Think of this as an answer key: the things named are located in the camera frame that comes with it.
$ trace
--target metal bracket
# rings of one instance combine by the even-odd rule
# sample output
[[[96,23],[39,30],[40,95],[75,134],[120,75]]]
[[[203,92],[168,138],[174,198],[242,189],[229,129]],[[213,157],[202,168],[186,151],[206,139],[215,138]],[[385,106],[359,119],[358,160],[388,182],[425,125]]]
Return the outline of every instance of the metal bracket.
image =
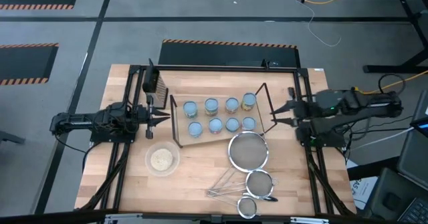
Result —
[[[105,222],[110,223],[112,221],[118,221],[118,220],[129,219],[129,218],[142,218],[142,213],[106,215]]]
[[[222,223],[223,216],[222,215],[211,215],[212,223]]]
[[[306,218],[306,217],[291,217],[290,223],[299,224],[328,224],[327,219]]]

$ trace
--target blue cap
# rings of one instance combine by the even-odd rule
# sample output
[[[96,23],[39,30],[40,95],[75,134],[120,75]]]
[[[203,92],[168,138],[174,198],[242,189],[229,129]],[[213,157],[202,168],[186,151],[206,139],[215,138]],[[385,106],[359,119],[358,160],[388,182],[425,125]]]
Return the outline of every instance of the blue cap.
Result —
[[[185,113],[187,114],[195,113],[197,110],[196,103],[193,101],[185,102],[185,105],[183,106],[183,108],[185,110]]]
[[[230,109],[236,109],[236,108],[238,108],[238,106],[239,106],[239,102],[238,102],[238,100],[237,100],[237,99],[235,99],[235,98],[229,98],[229,99],[226,101],[226,107],[227,107],[227,108],[230,108]]]
[[[242,125],[248,130],[253,130],[255,128],[255,120],[251,117],[245,117],[242,120]]]
[[[219,118],[214,118],[209,121],[209,129],[212,131],[219,131],[223,127],[223,123]]]
[[[236,118],[229,118],[226,122],[226,128],[231,131],[236,131],[239,128],[239,121]]]
[[[209,98],[205,101],[205,107],[208,110],[216,110],[219,107],[219,103],[216,99]]]
[[[248,105],[255,104],[255,95],[253,93],[246,93],[243,95],[243,101]]]
[[[189,125],[190,135],[198,135],[202,132],[202,125],[198,122],[192,122]]]

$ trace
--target hazard tape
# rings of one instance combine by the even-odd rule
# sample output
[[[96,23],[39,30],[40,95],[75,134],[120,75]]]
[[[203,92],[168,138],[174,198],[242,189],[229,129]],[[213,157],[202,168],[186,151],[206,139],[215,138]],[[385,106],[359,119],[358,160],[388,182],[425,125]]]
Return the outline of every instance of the hazard tape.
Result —
[[[0,80],[0,86],[18,85],[18,84],[44,84],[48,80],[49,78],[23,78],[23,79]]]
[[[183,40],[183,39],[164,39],[164,43],[197,43],[197,44],[214,44],[214,45],[236,45],[251,47],[287,47],[297,49],[296,45],[272,44],[272,43],[241,43],[228,41],[203,41],[203,40]]]
[[[68,4],[0,4],[0,10],[70,10],[73,7]]]
[[[35,43],[35,44],[9,44],[9,45],[0,45],[0,48],[9,48],[9,47],[59,47],[59,43]]]

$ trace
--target bowl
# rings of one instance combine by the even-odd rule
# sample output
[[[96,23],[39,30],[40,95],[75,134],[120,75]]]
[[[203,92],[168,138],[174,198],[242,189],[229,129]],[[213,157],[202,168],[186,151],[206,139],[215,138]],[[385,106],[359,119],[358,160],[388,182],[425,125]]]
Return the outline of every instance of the bowl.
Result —
[[[166,169],[165,171],[158,171],[156,170],[151,163],[151,157],[153,153],[159,149],[165,148],[171,152],[173,155],[173,162],[171,166]],[[180,163],[180,149],[176,144],[173,144],[172,142],[158,142],[150,146],[148,148],[146,153],[146,167],[150,174],[157,176],[157,177],[166,177],[168,175],[171,175],[174,173],[175,169],[177,169],[179,163]]]

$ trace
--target wooden tabletop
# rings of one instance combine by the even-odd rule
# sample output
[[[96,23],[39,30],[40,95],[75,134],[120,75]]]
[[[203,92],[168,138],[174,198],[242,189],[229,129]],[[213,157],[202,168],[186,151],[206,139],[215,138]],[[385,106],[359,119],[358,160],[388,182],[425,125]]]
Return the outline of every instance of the wooden tabletop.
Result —
[[[128,69],[129,65],[112,65],[101,108],[122,101]],[[325,90],[327,81],[324,70],[308,71],[312,92]],[[282,106],[288,99],[287,88],[294,87],[293,75],[287,73],[162,71],[161,76],[169,87],[170,94],[177,98],[195,95],[207,98],[236,96],[240,99],[242,94],[255,92],[266,83],[274,109]],[[141,102],[145,102],[143,92],[140,99]],[[272,123],[268,115],[270,109],[262,108],[263,102],[258,104],[263,124],[269,125]],[[171,112],[169,106],[167,104],[165,112]],[[290,115],[290,113],[279,114],[278,118]],[[228,140],[185,146],[180,149],[181,160],[173,174],[156,177],[149,173],[144,163],[147,149],[157,142],[173,142],[171,128],[170,120],[160,123],[153,129],[152,140],[144,137],[145,126],[140,128],[135,142],[130,147],[119,211],[237,214],[236,207],[206,195],[207,189],[231,165],[227,158]],[[296,140],[294,129],[285,124],[278,124],[266,134],[265,139],[270,156],[263,169],[278,180],[272,196],[278,198],[279,202],[256,201],[259,212],[264,215],[313,215],[306,157],[304,149]],[[104,181],[111,150],[111,143],[102,143],[89,153],[76,207],[86,204]],[[329,183],[346,206],[351,211],[356,211],[343,156],[333,148],[323,148],[323,151]],[[115,188],[116,182],[110,189],[108,207],[112,206]],[[324,193],[319,183],[318,194],[322,202],[321,208],[325,212]],[[239,196],[232,195],[231,198],[238,200]]]

